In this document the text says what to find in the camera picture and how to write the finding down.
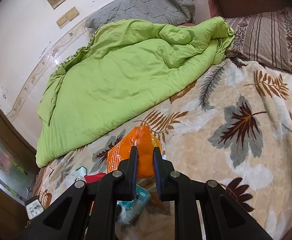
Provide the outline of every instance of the silver bolt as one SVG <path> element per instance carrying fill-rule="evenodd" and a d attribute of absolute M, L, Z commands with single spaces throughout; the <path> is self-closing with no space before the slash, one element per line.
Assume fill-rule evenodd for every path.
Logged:
<path fill-rule="evenodd" d="M 170 176 L 172 176 L 173 178 L 177 178 L 177 177 L 179 177 L 179 175 L 180 175 L 180 173 L 178 171 L 172 171 L 170 173 Z"/>
<path fill-rule="evenodd" d="M 113 176 L 116 177 L 116 178 L 120 177 L 121 175 L 122 175 L 121 171 L 114 171 L 113 172 Z"/>
<path fill-rule="evenodd" d="M 76 188 L 81 188 L 85 185 L 85 183 L 82 180 L 78 180 L 75 182 L 75 187 Z"/>
<path fill-rule="evenodd" d="M 216 187 L 217 186 L 217 182 L 216 180 L 209 180 L 208 183 L 207 183 L 210 187 Z"/>

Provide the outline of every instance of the white label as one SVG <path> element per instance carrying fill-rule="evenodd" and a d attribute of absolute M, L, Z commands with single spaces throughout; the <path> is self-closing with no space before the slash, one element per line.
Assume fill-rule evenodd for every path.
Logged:
<path fill-rule="evenodd" d="M 29 219 L 33 219 L 39 216 L 44 211 L 44 208 L 42 207 L 40 201 L 36 199 L 35 201 L 26 205 L 26 210 L 27 210 Z"/>

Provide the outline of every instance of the striped pillow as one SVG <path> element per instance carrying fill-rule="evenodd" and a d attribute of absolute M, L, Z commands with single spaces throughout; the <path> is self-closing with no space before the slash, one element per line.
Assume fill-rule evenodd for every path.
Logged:
<path fill-rule="evenodd" d="M 292 72 L 292 9 L 225 19 L 236 30 L 227 57 L 249 60 Z"/>

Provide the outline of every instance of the green comforter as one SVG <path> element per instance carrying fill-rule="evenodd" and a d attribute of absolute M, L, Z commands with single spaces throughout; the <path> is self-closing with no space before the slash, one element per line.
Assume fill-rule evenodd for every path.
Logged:
<path fill-rule="evenodd" d="M 194 27 L 122 20 L 50 76 L 38 107 L 39 167 L 88 144 L 184 89 L 220 63 L 234 30 L 215 17 Z"/>

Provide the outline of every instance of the orange plastic bag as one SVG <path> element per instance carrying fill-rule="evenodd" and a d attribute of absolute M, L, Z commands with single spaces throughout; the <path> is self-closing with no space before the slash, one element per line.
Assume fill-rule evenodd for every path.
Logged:
<path fill-rule="evenodd" d="M 132 146 L 137 146 L 138 149 L 138 178 L 152 177 L 154 147 L 159 147 L 162 155 L 165 150 L 159 140 L 150 133 L 149 126 L 136 126 L 108 152 L 107 173 L 117 170 L 119 162 L 129 158 Z"/>

